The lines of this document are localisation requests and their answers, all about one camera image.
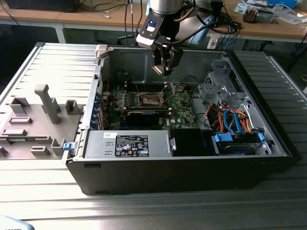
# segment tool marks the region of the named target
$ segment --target blue latch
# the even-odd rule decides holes
[[[265,140],[264,135],[262,133],[259,133],[258,137],[259,137],[261,142],[263,142]]]
[[[232,136],[229,133],[217,133],[214,139],[215,142],[233,142]]]
[[[63,145],[63,150],[64,151],[72,151],[75,149],[76,142],[67,142]]]

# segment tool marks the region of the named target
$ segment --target table leg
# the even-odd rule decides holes
[[[54,29],[56,30],[59,43],[66,43],[63,24],[61,24],[61,23],[55,24]]]
[[[221,34],[218,33],[210,33],[209,43],[207,45],[207,49],[215,49],[217,45],[218,39],[221,37]]]

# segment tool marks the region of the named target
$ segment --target wooden table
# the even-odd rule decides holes
[[[105,0],[93,0],[93,5],[103,3]],[[242,14],[235,13],[234,9],[240,0],[225,0],[225,6],[229,15],[237,22],[242,23],[242,29],[238,38],[254,39],[254,40],[269,40],[269,41],[285,41],[285,42],[301,42],[307,32],[306,24],[300,23],[291,25],[283,22],[280,19],[275,19],[276,23],[244,23]],[[112,6],[123,4],[123,0],[115,0],[112,4],[97,7],[97,10],[110,8]],[[125,6],[113,8],[109,10],[109,14],[101,12],[101,14],[109,15],[110,18],[105,18],[93,12],[87,12],[78,9],[74,13],[64,13],[57,11],[35,11],[35,10],[12,10],[5,2],[4,8],[20,25],[44,26],[55,28],[59,42],[65,43],[63,29],[92,29],[92,30],[110,30],[124,31],[124,14]],[[84,9],[90,10],[89,1],[82,4]],[[307,11],[307,6],[298,5],[296,11]],[[146,4],[143,4],[143,16],[140,27],[145,21]],[[140,18],[140,4],[134,4],[134,28]],[[0,23],[16,24],[10,16],[0,6]],[[127,13],[127,30],[131,31],[132,21],[130,6]],[[217,39],[220,34],[208,33],[214,39]]]

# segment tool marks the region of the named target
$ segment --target side panel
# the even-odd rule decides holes
[[[66,164],[83,193],[134,194],[253,188],[286,158],[88,161]]]

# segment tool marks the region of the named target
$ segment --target wire bundle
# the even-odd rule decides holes
[[[232,111],[233,113],[236,113],[238,116],[238,120],[236,120],[236,116],[232,113],[230,113],[229,111]],[[233,126],[233,124],[231,123],[230,126],[227,123],[227,120],[229,120],[229,117],[235,117],[235,121],[236,121],[236,129],[237,131],[244,131],[246,133],[251,133],[252,131],[249,128],[249,123],[248,123],[248,119],[249,116],[244,114],[241,110],[236,110],[234,108],[231,107],[220,107],[217,110],[214,110],[213,107],[211,106],[207,113],[205,114],[206,117],[208,117],[208,115],[211,115],[211,117],[214,119],[217,118],[214,122],[212,122],[211,124],[211,128],[217,132],[224,132],[225,129],[228,129],[229,132],[228,133],[232,133],[234,134],[235,131],[231,128]]]

